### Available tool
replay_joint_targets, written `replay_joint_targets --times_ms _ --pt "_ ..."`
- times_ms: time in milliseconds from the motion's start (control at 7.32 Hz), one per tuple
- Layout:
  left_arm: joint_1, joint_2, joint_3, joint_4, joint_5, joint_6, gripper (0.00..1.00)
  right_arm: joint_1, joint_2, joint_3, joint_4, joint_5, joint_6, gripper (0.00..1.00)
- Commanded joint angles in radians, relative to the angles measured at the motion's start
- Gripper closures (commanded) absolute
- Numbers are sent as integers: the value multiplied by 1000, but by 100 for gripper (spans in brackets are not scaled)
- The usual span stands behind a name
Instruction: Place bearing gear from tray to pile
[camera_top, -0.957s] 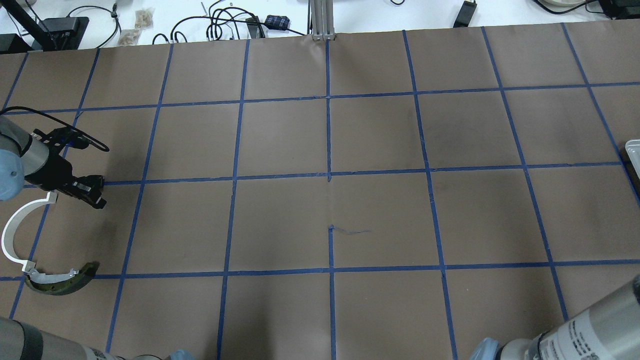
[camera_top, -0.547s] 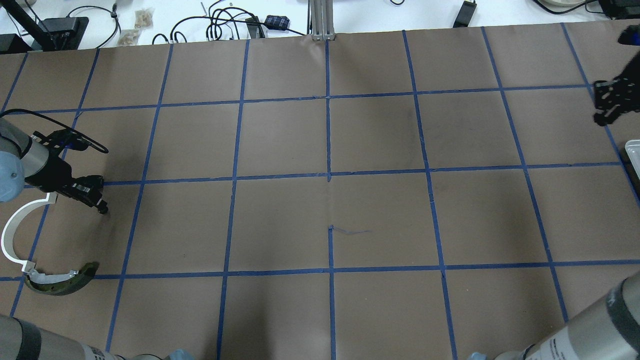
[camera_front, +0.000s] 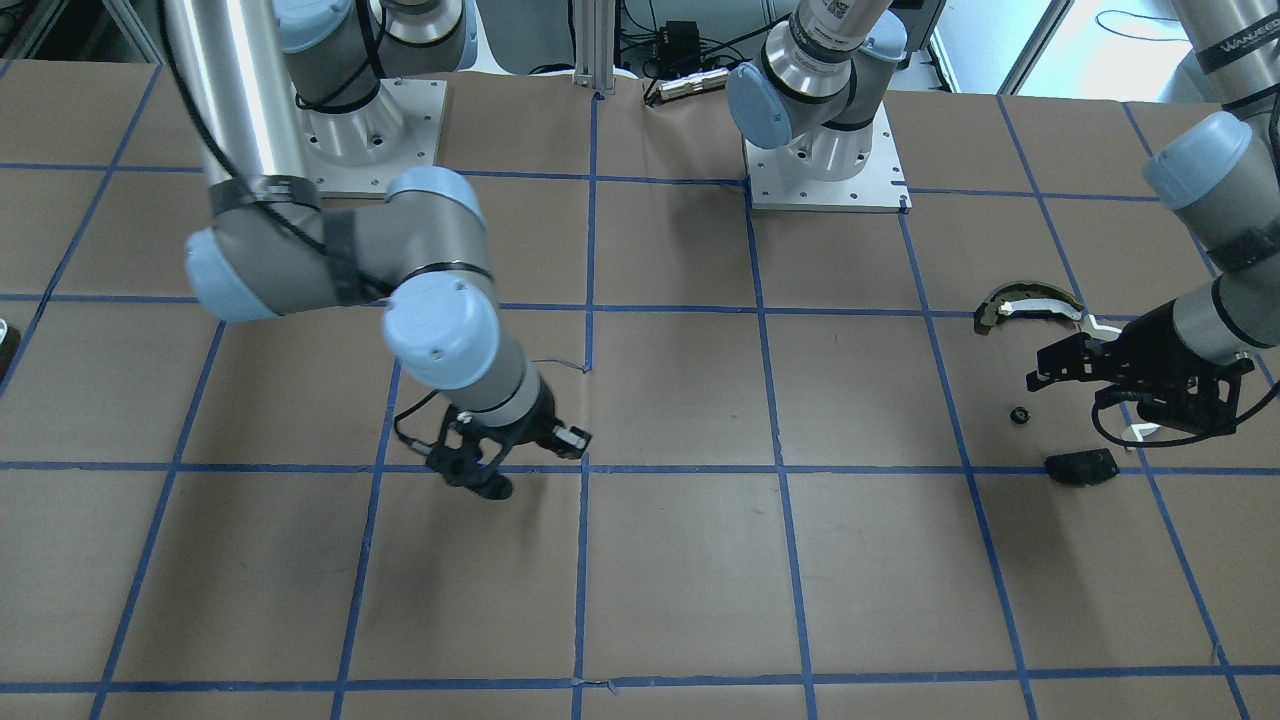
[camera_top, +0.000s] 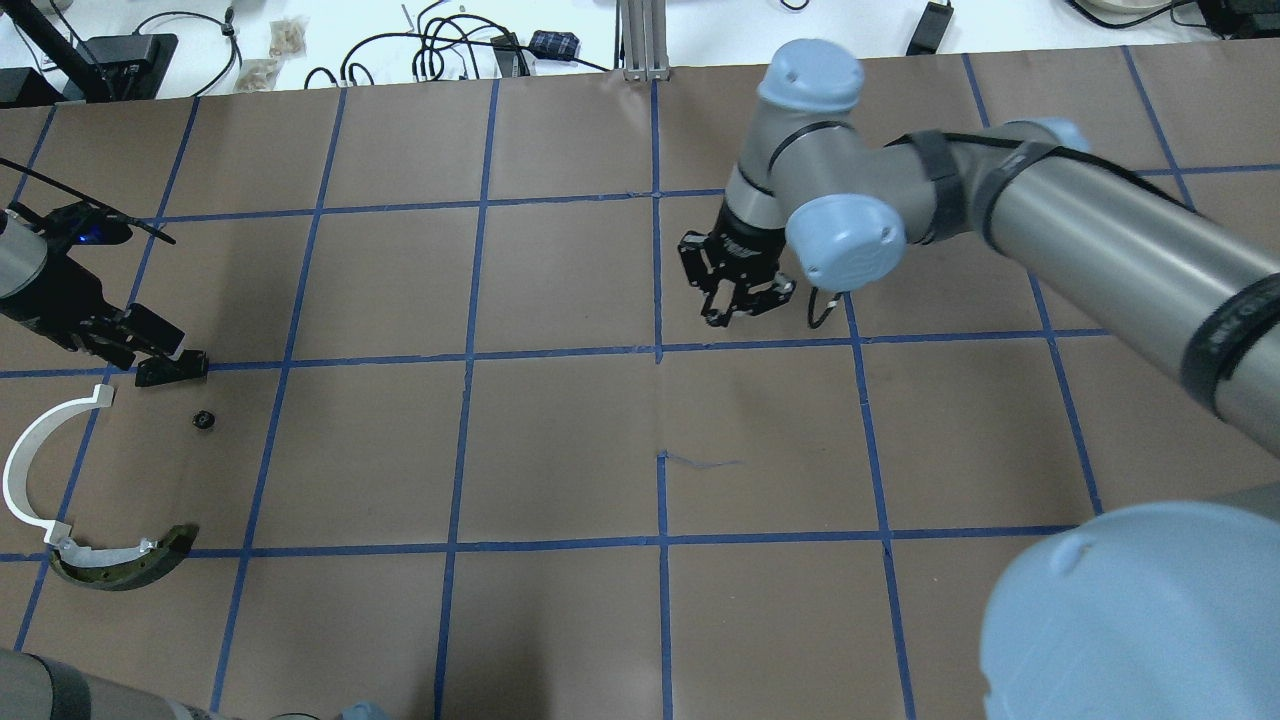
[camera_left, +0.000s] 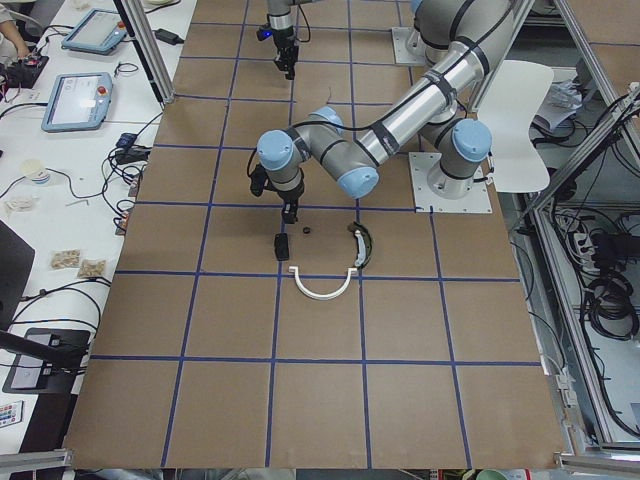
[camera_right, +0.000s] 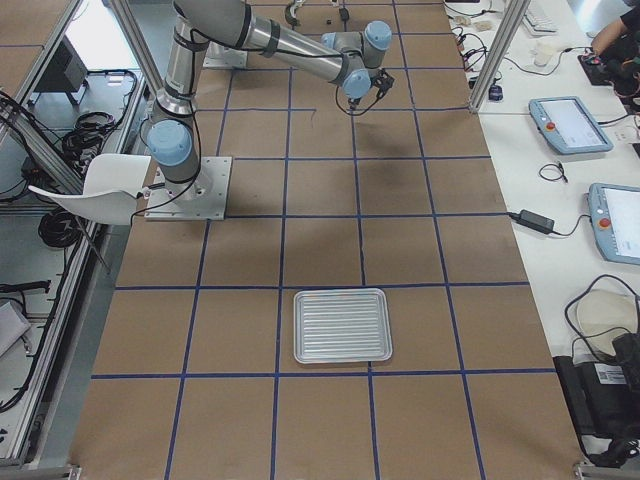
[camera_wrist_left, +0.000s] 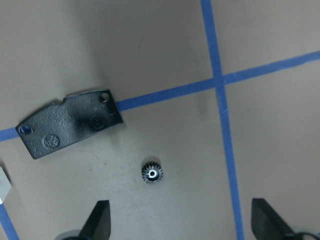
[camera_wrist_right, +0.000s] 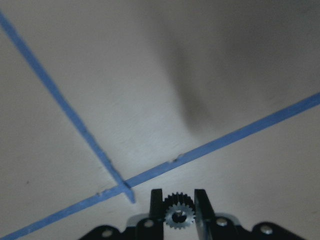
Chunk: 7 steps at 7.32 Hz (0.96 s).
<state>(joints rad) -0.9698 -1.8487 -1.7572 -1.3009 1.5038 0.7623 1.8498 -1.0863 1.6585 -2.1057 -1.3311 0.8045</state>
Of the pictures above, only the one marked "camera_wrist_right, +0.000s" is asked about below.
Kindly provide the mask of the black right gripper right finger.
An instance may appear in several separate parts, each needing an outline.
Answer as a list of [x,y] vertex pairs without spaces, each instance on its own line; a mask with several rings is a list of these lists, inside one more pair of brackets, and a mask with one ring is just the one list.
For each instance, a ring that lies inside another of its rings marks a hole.
[[247,230],[237,219],[216,214],[204,189],[194,190],[196,229],[200,240],[302,240],[303,238],[272,222],[260,222]]

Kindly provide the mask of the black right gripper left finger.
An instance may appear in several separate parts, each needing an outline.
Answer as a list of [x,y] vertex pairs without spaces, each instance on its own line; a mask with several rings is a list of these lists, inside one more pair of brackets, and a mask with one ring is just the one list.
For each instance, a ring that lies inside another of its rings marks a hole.
[[86,240],[163,240],[164,202],[162,189],[150,194],[148,214],[131,217],[124,231],[111,225],[100,225],[84,235]]

